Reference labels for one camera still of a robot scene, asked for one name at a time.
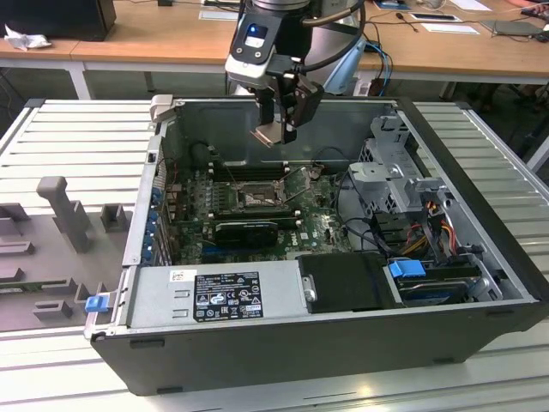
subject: yellow wire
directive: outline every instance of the yellow wire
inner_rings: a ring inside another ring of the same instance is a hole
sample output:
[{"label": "yellow wire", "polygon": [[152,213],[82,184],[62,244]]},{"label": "yellow wire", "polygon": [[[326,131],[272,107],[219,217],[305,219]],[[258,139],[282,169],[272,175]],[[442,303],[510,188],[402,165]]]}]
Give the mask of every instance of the yellow wire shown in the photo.
[{"label": "yellow wire", "polygon": [[427,238],[423,236],[420,240],[418,240],[416,243],[408,247],[402,254],[407,255],[411,251],[415,251],[416,249],[420,248],[425,242],[427,241]]}]

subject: desk leg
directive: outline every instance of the desk leg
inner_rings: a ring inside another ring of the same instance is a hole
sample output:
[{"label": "desk leg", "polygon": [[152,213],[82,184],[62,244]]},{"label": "desk leg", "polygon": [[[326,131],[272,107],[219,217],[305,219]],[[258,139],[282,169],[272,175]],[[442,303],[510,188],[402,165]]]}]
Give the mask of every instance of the desk leg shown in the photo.
[{"label": "desk leg", "polygon": [[154,87],[153,74],[150,71],[145,71],[143,74],[145,75],[145,84],[147,84],[147,91],[150,93],[154,93],[156,91],[156,88]]},{"label": "desk leg", "polygon": [[84,64],[82,62],[72,62],[67,71],[75,86],[76,94],[80,100],[91,100],[94,98],[93,92],[89,89],[84,77]]},{"label": "desk leg", "polygon": [[528,166],[532,172],[537,173],[547,159],[549,159],[549,136],[546,137],[546,140],[535,151],[526,166]]},{"label": "desk leg", "polygon": [[442,100],[452,101],[452,96],[455,92],[455,86],[457,86],[457,82],[445,82],[443,88],[438,94],[438,97]]}]

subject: red wire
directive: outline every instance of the red wire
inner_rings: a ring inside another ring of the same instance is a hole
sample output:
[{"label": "red wire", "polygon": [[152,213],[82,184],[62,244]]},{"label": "red wire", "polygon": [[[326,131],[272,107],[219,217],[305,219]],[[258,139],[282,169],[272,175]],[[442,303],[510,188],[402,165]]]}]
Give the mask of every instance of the red wire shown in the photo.
[{"label": "red wire", "polygon": [[408,230],[408,235],[407,235],[407,239],[406,239],[406,246],[408,246],[408,244],[410,243],[410,240],[412,240],[412,231],[414,229],[417,229],[418,227],[421,227],[421,225],[419,223],[416,223],[415,225],[412,225],[410,227],[410,230]]}]

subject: warning label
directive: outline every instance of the warning label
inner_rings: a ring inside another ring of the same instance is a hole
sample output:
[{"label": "warning label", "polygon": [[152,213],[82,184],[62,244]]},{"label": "warning label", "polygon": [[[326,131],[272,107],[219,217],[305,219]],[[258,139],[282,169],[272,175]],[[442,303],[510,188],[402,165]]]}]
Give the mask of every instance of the warning label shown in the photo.
[{"label": "warning label", "polygon": [[259,273],[196,276],[193,316],[197,322],[262,318]]}]

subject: computer case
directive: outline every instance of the computer case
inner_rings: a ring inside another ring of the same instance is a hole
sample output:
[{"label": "computer case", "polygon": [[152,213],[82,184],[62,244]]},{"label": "computer case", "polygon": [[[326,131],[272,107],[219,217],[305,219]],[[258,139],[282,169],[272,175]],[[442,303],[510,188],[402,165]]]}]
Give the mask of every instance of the computer case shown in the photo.
[{"label": "computer case", "polygon": [[112,0],[2,0],[1,33],[4,24],[25,34],[43,34],[49,39],[103,41],[116,20]]}]

